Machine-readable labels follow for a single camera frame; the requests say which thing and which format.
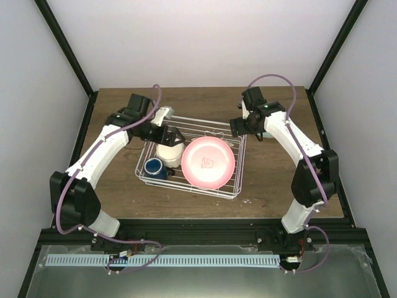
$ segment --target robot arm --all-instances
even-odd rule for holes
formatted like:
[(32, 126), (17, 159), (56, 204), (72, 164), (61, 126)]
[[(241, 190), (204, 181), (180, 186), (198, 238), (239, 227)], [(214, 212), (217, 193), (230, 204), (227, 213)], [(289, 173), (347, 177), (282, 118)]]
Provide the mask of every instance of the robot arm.
[(61, 223), (82, 224), (108, 237), (114, 237), (120, 223), (101, 210), (94, 191), (108, 164), (133, 137), (166, 146), (184, 142), (185, 138), (177, 128), (172, 127), (169, 130), (169, 127), (163, 124), (164, 118), (169, 119), (174, 113), (171, 107), (161, 107), (152, 119), (120, 131), (120, 128), (142, 119), (147, 114), (149, 103), (149, 98), (132, 94), (127, 107), (108, 117), (100, 135), (88, 151), (65, 173), (53, 173), (50, 178), (50, 192), (51, 208), (55, 214), (66, 183), (76, 170), (79, 170), (63, 199)]
[[(258, 87), (243, 92), (242, 99), (239, 107), (243, 111), (243, 116), (230, 120), (233, 136), (250, 133), (255, 134), (258, 140), (262, 141), (262, 134), (269, 132), (290, 155), (296, 166), (291, 186), (294, 200), (288, 212), (282, 217), (282, 225), (287, 233), (298, 233), (305, 228), (313, 212), (318, 212), (318, 207), (324, 204), (321, 193), (303, 159), (302, 152), (288, 131), (284, 107), (278, 102), (268, 103)], [(289, 124), (313, 168), (317, 169), (317, 176), (329, 199), (337, 190), (339, 165), (336, 153), (333, 150), (324, 151), (291, 120)]]

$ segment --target wooden surface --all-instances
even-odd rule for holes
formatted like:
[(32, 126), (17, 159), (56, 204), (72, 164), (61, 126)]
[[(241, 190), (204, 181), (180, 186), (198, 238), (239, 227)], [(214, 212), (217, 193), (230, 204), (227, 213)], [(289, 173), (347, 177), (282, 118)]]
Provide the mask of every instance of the wooden surface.
[[(240, 117), (236, 104), (244, 88), (164, 88), (162, 106), (171, 106), (175, 115), (203, 120), (229, 122)], [(150, 89), (101, 89), (87, 131), (83, 152), (99, 135), (105, 119), (125, 107), (131, 93), (150, 96)], [(285, 87), (264, 87), (268, 101), (291, 103), (292, 92)], [(312, 140), (321, 144), (304, 88), (298, 88), (293, 121)], [(134, 138), (127, 148), (141, 148)], [(104, 171), (96, 188), (102, 208), (118, 218), (253, 218), (281, 217), (292, 202), (290, 190), (295, 167), (274, 139), (258, 142), (248, 136), (244, 163), (243, 190), (233, 199), (191, 194), (147, 186), (135, 176), (141, 150), (122, 149)], [(318, 217), (342, 217), (337, 197)]]

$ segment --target pink plate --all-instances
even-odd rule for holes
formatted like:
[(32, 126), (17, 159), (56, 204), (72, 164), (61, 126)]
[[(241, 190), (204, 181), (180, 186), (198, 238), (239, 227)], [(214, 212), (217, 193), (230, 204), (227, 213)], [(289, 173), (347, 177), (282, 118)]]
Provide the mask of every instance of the pink plate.
[(217, 189), (234, 172), (234, 154), (220, 138), (202, 137), (191, 142), (182, 156), (182, 171), (191, 185)]

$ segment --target dish rack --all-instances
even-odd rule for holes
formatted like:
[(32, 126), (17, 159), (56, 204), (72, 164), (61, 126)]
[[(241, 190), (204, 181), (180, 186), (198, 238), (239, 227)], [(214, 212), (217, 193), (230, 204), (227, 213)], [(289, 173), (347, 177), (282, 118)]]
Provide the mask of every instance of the dish rack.
[(193, 118), (172, 116), (169, 120), (163, 121), (170, 127), (177, 127), (185, 137), (187, 146), (192, 140), (200, 137), (216, 137), (224, 140), (234, 153), (235, 167), (231, 179), (219, 189), (209, 189), (191, 185), (184, 177), (181, 167), (175, 170), (175, 176), (168, 177), (167, 180), (149, 178), (145, 176), (143, 166), (145, 162), (155, 157), (157, 144), (147, 142), (142, 149), (138, 164), (135, 168), (136, 176), (147, 185), (179, 189), (181, 191), (205, 194), (208, 196), (223, 197), (234, 199), (240, 192), (243, 184), (244, 156), (246, 150), (246, 135), (234, 138), (227, 123), (206, 121)]

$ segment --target white backdrop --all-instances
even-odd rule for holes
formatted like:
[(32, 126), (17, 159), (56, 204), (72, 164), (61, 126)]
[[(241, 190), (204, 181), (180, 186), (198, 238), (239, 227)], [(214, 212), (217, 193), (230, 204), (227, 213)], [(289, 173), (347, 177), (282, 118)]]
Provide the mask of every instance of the white backdrop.
[(264, 73), (309, 87), (354, 0), (48, 2), (98, 89), (245, 86)]
[(397, 2), (369, 1), (316, 93), (352, 212), (397, 297)]
[(53, 214), (87, 96), (33, 1), (0, 0), (0, 297), (17, 297)]

